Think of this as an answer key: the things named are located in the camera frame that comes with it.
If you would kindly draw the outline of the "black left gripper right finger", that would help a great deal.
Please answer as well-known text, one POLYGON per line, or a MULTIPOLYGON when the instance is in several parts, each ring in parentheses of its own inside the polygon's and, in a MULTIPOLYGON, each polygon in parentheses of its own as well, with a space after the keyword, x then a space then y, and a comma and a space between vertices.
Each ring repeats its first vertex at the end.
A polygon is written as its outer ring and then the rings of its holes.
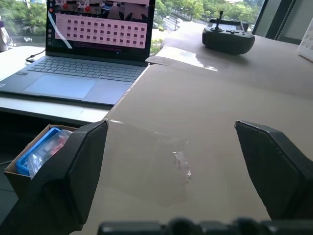
POLYGON ((250 179, 272 220, 312 219, 313 162, 281 131, 237 120, 250 179))

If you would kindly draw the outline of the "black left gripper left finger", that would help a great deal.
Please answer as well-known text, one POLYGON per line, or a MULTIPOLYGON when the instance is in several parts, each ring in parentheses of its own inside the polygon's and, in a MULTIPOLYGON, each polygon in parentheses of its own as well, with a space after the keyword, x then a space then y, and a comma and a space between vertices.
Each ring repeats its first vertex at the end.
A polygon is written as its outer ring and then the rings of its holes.
POLYGON ((0 226, 3 235, 68 235, 85 225, 98 185, 108 123, 72 129, 65 145, 33 178, 14 164, 4 171, 18 200, 0 226))

